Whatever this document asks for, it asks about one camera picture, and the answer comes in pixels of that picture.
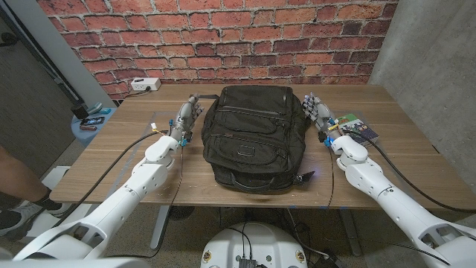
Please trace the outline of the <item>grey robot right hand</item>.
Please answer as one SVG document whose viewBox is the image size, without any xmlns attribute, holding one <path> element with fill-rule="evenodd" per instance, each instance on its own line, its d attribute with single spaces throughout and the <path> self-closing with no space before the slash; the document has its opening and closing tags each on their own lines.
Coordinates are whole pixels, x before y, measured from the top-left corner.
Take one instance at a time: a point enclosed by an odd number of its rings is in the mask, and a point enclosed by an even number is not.
<svg viewBox="0 0 476 268">
<path fill-rule="evenodd" d="M 310 93 L 302 103 L 303 111 L 318 130 L 318 139 L 322 143 L 331 144 L 342 136 L 338 126 L 338 119 L 329 107 L 317 96 Z"/>
</svg>

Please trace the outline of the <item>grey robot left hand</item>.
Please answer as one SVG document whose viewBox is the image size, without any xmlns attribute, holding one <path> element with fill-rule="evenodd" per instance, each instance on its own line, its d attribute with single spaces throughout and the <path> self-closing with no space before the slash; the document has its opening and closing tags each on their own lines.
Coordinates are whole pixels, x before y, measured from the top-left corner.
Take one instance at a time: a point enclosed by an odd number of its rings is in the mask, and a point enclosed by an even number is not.
<svg viewBox="0 0 476 268">
<path fill-rule="evenodd" d="M 194 94 L 182 104 L 173 122 L 170 136 L 177 141 L 181 141 L 186 135 L 192 133 L 196 119 L 203 112 L 204 108 L 199 103 L 200 94 Z"/>
</svg>

